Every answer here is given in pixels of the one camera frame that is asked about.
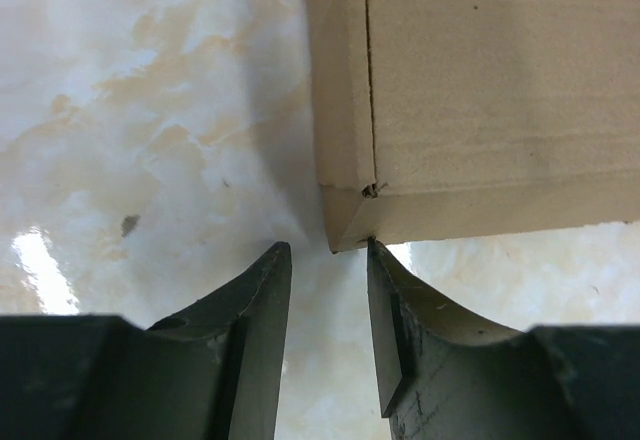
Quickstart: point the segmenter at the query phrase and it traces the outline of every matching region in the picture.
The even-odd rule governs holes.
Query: floor
[[[302,0],[0,0],[0,311],[148,326],[274,240],[294,280],[276,438],[389,438],[363,252],[331,255]],[[393,247],[494,320],[638,322],[640,225]]]

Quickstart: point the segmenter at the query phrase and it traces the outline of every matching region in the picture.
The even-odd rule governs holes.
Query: torn cardboard corner
[[[307,0],[334,251],[640,218],[640,0]]]

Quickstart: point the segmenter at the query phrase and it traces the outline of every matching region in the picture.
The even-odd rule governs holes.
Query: marble floor
[[[148,326],[274,240],[294,279],[276,438],[389,438],[363,252],[331,255],[302,0],[0,0],[0,311]],[[394,246],[508,325],[638,322],[640,225]]]

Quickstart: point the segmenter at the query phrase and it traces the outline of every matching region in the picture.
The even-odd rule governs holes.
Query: dark spot on floor
[[[123,237],[126,237],[136,229],[138,220],[140,220],[140,215],[127,215],[124,217],[121,225]]]

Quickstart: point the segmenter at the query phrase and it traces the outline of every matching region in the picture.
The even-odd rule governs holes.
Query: brown cardboard box
[[[640,0],[308,0],[332,250],[640,218]]]

